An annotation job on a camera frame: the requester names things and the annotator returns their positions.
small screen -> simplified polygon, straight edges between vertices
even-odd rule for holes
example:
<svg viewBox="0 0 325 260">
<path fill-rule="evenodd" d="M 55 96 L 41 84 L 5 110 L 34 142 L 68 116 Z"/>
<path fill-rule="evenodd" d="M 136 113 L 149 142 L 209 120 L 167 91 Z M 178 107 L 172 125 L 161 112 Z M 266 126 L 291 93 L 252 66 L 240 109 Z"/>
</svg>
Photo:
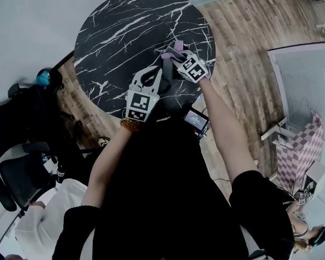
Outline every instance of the small screen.
<svg viewBox="0 0 325 260">
<path fill-rule="evenodd" d="M 196 128 L 198 128 L 200 131 L 205 127 L 207 124 L 207 120 L 199 116 L 198 114 L 189 111 L 184 119 L 186 122 L 188 122 L 191 125 L 194 125 Z"/>
</svg>

pink checkered box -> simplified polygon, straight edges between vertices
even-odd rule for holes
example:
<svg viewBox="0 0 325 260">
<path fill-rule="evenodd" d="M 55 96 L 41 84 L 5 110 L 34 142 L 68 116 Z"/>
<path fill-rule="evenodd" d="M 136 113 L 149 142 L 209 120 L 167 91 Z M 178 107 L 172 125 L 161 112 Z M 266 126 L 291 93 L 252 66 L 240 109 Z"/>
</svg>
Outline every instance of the pink checkered box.
<svg viewBox="0 0 325 260">
<path fill-rule="evenodd" d="M 305 126 L 291 141 L 292 148 L 282 144 L 277 147 L 277 181 L 290 193 L 295 194 L 303 183 L 303 176 L 311 164 L 320 160 L 323 122 L 313 114 L 312 123 Z"/>
</svg>

floor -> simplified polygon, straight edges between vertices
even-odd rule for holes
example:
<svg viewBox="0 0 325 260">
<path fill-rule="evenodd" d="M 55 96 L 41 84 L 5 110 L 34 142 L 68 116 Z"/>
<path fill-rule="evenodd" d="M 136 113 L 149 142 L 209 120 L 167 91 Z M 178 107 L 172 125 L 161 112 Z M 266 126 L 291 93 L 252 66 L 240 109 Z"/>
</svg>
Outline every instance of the floor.
<svg viewBox="0 0 325 260">
<path fill-rule="evenodd" d="M 212 28 L 216 43 L 212 83 L 239 118 L 248 135 L 250 152 L 259 161 L 259 170 L 267 177 L 276 171 L 276 156 L 273 146 L 268 140 L 261 141 L 260 135 L 283 118 L 280 93 L 267 51 L 325 40 L 315 28 L 317 14 L 313 2 L 219 0 L 199 8 Z M 76 78 L 73 58 L 59 71 L 65 85 L 58 94 L 61 107 L 83 124 L 79 144 L 86 148 L 97 147 L 98 137 L 111 137 L 119 119 L 98 109 L 86 97 Z M 204 109 L 203 100 L 196 102 L 194 107 Z M 211 131 L 200 145 L 211 177 L 228 179 Z M 230 183 L 215 182 L 228 198 Z"/>
</svg>

beaded bracelet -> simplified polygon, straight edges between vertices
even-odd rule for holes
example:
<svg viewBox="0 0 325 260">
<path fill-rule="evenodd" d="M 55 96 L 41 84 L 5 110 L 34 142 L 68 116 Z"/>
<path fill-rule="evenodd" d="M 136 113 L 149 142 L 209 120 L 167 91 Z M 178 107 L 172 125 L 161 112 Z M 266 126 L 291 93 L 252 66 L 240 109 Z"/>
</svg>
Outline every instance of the beaded bracelet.
<svg viewBox="0 0 325 260">
<path fill-rule="evenodd" d="M 122 119 L 120 125 L 131 132 L 137 132 L 140 128 L 140 123 L 138 121 L 129 118 Z"/>
</svg>

round table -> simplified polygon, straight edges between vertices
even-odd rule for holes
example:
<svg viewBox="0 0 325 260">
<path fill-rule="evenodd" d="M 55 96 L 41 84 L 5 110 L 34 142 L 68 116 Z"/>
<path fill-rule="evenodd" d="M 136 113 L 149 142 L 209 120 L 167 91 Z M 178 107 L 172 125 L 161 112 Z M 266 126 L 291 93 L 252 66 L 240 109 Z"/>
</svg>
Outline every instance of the round table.
<svg viewBox="0 0 325 260">
<path fill-rule="evenodd" d="M 125 93 L 134 74 L 148 66 L 162 66 L 154 51 L 175 38 L 183 40 L 213 72 L 216 49 L 212 31 L 202 14 L 186 0 L 107 0 L 84 22 L 76 40 L 74 66 L 86 95 L 105 112 L 123 118 Z M 197 84 L 170 80 L 170 89 L 157 103 L 165 118 L 192 104 Z"/>
</svg>

